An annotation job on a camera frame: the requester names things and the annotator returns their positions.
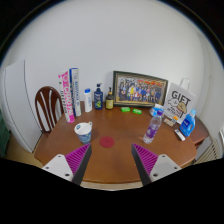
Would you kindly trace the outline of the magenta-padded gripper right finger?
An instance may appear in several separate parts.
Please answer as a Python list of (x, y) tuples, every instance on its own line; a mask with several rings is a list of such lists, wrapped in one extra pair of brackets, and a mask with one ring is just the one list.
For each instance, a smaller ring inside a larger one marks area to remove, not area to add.
[(157, 155), (137, 144), (132, 145), (131, 153), (143, 185), (180, 170), (180, 167), (166, 154)]

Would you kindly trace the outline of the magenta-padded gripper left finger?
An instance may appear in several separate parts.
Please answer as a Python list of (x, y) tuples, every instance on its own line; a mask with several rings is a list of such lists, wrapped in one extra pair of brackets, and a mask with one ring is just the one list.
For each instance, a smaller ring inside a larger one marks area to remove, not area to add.
[(91, 144), (88, 143), (67, 155), (56, 155), (43, 167), (43, 170), (80, 185), (91, 154)]

